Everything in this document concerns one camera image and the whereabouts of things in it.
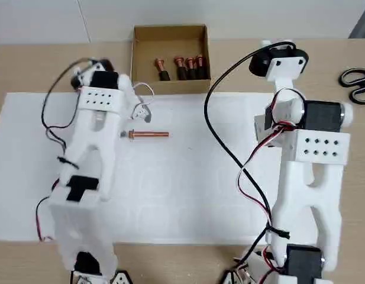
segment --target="white paper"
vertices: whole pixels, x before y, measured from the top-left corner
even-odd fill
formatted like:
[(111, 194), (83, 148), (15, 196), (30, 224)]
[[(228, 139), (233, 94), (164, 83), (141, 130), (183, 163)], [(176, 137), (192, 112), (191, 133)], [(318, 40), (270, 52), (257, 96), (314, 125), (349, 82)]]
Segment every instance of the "white paper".
[[(215, 93), (209, 103), (212, 125), (244, 162), (254, 146), (253, 118), (264, 111), (271, 94)], [(48, 139), (40, 122), (44, 94), (10, 93), (0, 116), (0, 240), (35, 241), (35, 206), (50, 194), (61, 148)], [(117, 242), (155, 244), (249, 244), (263, 229), (262, 210), (235, 187), (238, 166), (220, 147), (204, 120), (205, 95), (157, 96), (152, 122), (130, 121), (126, 130), (169, 131), (169, 138), (130, 141), (121, 138), (112, 198), (102, 204)], [(49, 124), (64, 124), (75, 107), (74, 93), (52, 94)], [(59, 131), (67, 142), (73, 127)], [(280, 149), (264, 148), (249, 171), (271, 206), (277, 197)], [(79, 163), (81, 173), (99, 176), (97, 153)], [(242, 186), (258, 196), (249, 181)], [(42, 204), (44, 235), (53, 221)], [(314, 243), (317, 230), (307, 210), (297, 216), (292, 242)]]

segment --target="black mount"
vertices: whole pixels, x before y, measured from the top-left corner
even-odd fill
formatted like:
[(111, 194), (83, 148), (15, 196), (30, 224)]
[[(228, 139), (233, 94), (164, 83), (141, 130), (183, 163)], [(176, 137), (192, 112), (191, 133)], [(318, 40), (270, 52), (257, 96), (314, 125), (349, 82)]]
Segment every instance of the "black mount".
[(305, 59), (305, 65), (301, 73), (305, 70), (308, 62), (308, 54), (301, 49), (293, 49), (291, 46), (287, 46), (285, 49), (273, 48), (257, 53), (252, 57), (251, 63), (249, 64), (249, 71), (256, 76), (265, 77), (272, 59), (285, 57), (303, 57)]

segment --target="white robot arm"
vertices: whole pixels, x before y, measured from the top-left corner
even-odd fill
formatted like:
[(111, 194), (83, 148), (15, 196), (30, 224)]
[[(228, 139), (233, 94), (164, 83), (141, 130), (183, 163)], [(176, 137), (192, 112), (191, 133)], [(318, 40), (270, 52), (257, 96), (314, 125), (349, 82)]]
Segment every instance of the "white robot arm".
[[(271, 104), (264, 114), (254, 118), (257, 141), (264, 141), (276, 127), (291, 126), (289, 131), (265, 144), (282, 148), (271, 227), (289, 232), (294, 222), (299, 221), (296, 217), (301, 210), (310, 207), (318, 227), (317, 243), (291, 244), (289, 238), (267, 230), (266, 241), (273, 258), (269, 262), (275, 261), (279, 273), (263, 277), (269, 271), (264, 256), (251, 253), (245, 264), (248, 276), (243, 273), (250, 282), (258, 279), (262, 284), (330, 284), (331, 281), (321, 279), (322, 270), (332, 271), (337, 265), (341, 181), (350, 142), (350, 135), (340, 131), (351, 124), (353, 110), (348, 103), (309, 101), (293, 88), (293, 80), (303, 72), (307, 61), (308, 55), (303, 50), (282, 46), (254, 55), (250, 71), (275, 84)], [(234, 278), (228, 273), (223, 283), (236, 283), (231, 277)]]
[[(55, 222), (59, 252), (68, 270), (112, 279), (118, 260), (104, 222), (102, 206), (110, 199), (115, 167), (115, 145), (125, 123), (151, 113), (135, 94), (127, 75), (114, 72), (107, 60), (77, 70), (72, 85), (79, 102), (72, 142), (66, 148), (56, 188), (49, 206)], [(91, 150), (101, 158), (99, 177), (79, 176), (77, 171)]]

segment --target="table surface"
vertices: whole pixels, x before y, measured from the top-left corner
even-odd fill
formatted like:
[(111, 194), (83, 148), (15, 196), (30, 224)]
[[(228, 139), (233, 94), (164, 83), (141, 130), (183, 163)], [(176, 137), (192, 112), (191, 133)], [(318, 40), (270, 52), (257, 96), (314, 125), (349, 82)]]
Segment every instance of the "table surface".
[[(309, 99), (348, 101), (349, 90), (337, 83), (340, 72), (365, 67), (365, 40), (297, 40), (310, 56), (295, 82)], [(213, 40), (209, 43), (212, 77), (217, 78), (240, 57), (257, 49), (258, 40)], [(129, 73), (130, 43), (0, 46), (0, 110), (7, 92), (45, 92), (73, 60), (83, 56), (109, 58), (120, 72)], [(57, 91), (71, 91), (69, 80)], [(247, 64), (218, 88), (225, 92), (271, 92), (273, 85), (253, 76)], [(339, 263), (325, 275), (336, 284), (365, 282), (365, 106), (354, 105), (350, 160), (345, 168), (341, 213), (343, 232)], [(117, 244), (121, 267), (134, 283), (217, 283), (232, 265), (240, 246), (139, 246)], [(0, 242), (0, 283), (68, 283), (55, 244)]]

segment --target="black scissors handle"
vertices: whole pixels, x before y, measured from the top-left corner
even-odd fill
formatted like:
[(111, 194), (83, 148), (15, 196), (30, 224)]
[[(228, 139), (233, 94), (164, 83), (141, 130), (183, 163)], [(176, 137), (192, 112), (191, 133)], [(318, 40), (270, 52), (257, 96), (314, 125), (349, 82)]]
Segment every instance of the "black scissors handle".
[(365, 93), (365, 85), (351, 91), (349, 93), (349, 99), (357, 105), (365, 105), (365, 99), (357, 99), (357, 96), (361, 93)]
[[(346, 80), (346, 77), (349, 74), (357, 74), (361, 75), (360, 78), (354, 79), (354, 80)], [(353, 86), (359, 86), (359, 88), (351, 91), (349, 93), (349, 99), (358, 105), (365, 105), (364, 99), (358, 99), (358, 96), (362, 93), (365, 93), (365, 69), (364, 68), (352, 68), (344, 71), (340, 77), (338, 78), (338, 82), (343, 87), (353, 87)]]
[[(357, 78), (355, 80), (347, 81), (346, 77), (349, 74), (358, 74), (358, 75), (364, 75), (364, 76), (361, 78)], [(340, 75), (340, 77), (338, 78), (338, 82), (343, 87), (353, 87), (353, 86), (365, 85), (365, 69), (364, 68), (348, 69)]]

